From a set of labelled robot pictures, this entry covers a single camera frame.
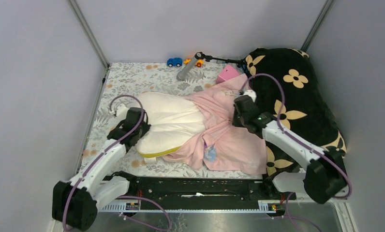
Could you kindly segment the pink pillow with princess print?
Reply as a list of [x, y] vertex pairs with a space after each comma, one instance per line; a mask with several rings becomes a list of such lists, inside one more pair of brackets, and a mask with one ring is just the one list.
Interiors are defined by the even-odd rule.
[[266, 174], [265, 141], [249, 133], [246, 128], [232, 124], [234, 100], [246, 81], [246, 75], [242, 74], [186, 96], [203, 114], [205, 130], [163, 159], [168, 162], [182, 162], [194, 169], [205, 165], [212, 171]]

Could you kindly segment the white pillow with yellow edge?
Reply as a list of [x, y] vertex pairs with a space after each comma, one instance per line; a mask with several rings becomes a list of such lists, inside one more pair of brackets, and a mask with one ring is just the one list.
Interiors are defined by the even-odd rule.
[[145, 92], [138, 99], [147, 113], [148, 132], [135, 149], [146, 163], [177, 151], [189, 139], [206, 130], [205, 117], [198, 107], [185, 97]]

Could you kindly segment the black blanket with yellow flowers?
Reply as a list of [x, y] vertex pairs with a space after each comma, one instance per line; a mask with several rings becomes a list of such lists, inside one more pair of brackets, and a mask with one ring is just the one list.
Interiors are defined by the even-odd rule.
[[346, 155], [346, 142], [318, 89], [309, 55], [293, 48], [257, 48], [242, 69], [251, 78], [261, 112], [280, 116], [280, 123], [314, 145]]

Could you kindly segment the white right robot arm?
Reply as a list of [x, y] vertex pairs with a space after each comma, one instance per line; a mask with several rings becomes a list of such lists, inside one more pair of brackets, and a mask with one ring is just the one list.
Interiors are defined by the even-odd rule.
[[234, 100], [233, 125], [273, 144], [292, 157], [304, 173], [280, 173], [265, 185], [271, 199], [284, 192], [306, 193], [316, 203], [324, 204], [331, 198], [347, 199], [352, 194], [352, 183], [347, 176], [342, 153], [336, 149], [316, 146], [283, 126], [279, 117], [262, 113], [253, 99], [242, 95]]

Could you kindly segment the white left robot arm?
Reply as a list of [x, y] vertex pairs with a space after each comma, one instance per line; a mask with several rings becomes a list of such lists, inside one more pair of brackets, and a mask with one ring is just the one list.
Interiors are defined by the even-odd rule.
[[81, 231], [88, 230], [102, 208], [120, 195], [130, 199], [137, 194], [134, 182], [113, 177], [102, 183], [110, 167], [136, 145], [149, 130], [144, 109], [131, 107], [125, 118], [107, 135], [98, 156], [70, 180], [59, 181], [53, 188], [52, 218]]

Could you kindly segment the floral patterned bed sheet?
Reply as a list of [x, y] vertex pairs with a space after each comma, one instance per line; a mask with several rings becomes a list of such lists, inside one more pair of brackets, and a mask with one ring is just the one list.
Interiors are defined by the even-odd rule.
[[[85, 166], [99, 155], [108, 133], [119, 122], [110, 114], [110, 103], [112, 102], [112, 107], [116, 109], [121, 103], [134, 102], [131, 98], [114, 100], [116, 96], [129, 94], [137, 97], [142, 92], [189, 95], [212, 87], [218, 74], [224, 68], [225, 64], [206, 62], [201, 68], [193, 68], [188, 73], [186, 80], [182, 82], [176, 79], [180, 68], [167, 67], [165, 63], [113, 63], [104, 83], [78, 170], [84, 170]], [[125, 171], [136, 176], [260, 179], [262, 174], [266, 173], [266, 168], [261, 167], [259, 174], [248, 175], [241, 171], [211, 171], [205, 165], [199, 169], [192, 169], [185, 163], [167, 162], [162, 158], [157, 158], [155, 163], [146, 163], [134, 149], [131, 149], [110, 166], [107, 173], [113, 174], [118, 171]]]

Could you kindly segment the pink metronome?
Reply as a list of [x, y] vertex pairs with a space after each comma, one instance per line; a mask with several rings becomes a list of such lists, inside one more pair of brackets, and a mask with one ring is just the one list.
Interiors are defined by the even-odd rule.
[[239, 76], [240, 73], [230, 64], [226, 65], [225, 68], [218, 74], [216, 78], [216, 84], [223, 83], [230, 79]]

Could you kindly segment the blue toy car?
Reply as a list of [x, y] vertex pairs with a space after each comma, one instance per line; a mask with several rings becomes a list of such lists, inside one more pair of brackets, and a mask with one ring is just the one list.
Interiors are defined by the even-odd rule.
[[168, 67], [181, 67], [183, 60], [181, 58], [169, 58], [166, 62]]

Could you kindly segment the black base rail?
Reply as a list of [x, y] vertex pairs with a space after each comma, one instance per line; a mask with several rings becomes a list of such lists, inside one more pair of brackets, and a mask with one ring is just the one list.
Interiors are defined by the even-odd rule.
[[271, 182], [253, 179], [209, 179], [135, 176], [120, 171], [102, 178], [102, 183], [114, 177], [129, 181], [127, 196], [150, 199], [141, 202], [141, 210], [155, 210], [156, 202], [164, 210], [261, 211], [261, 202], [281, 204], [289, 192], [281, 193]]

